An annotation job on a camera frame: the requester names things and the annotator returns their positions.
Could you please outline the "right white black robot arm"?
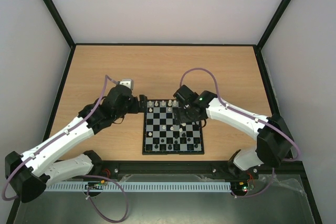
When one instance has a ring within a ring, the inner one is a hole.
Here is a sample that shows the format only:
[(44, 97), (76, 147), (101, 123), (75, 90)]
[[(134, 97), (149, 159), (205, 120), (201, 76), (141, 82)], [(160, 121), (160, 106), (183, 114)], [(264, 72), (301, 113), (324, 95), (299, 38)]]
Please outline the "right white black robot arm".
[(197, 94), (186, 85), (182, 85), (173, 97), (178, 102), (178, 108), (173, 109), (178, 124), (217, 120), (256, 141), (255, 147), (238, 150), (231, 157), (229, 172), (236, 178), (258, 165), (279, 167), (293, 147), (292, 135), (279, 114), (271, 117), (255, 114), (226, 102), (218, 94), (210, 91)]

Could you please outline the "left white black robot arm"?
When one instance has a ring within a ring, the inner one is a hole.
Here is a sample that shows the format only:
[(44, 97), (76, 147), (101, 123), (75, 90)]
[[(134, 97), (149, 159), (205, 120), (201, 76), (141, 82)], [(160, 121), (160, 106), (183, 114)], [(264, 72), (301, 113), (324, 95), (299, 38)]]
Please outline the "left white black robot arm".
[(101, 94), (62, 130), (41, 144), (21, 154), (16, 151), (9, 153), (5, 157), (5, 177), (6, 186), (11, 186), (16, 193), (13, 198), (27, 203), (55, 183), (76, 176), (98, 174), (102, 160), (94, 151), (85, 151), (65, 161), (58, 159), (126, 114), (143, 112), (145, 100), (144, 95), (133, 96), (129, 85), (117, 84), (108, 95)]

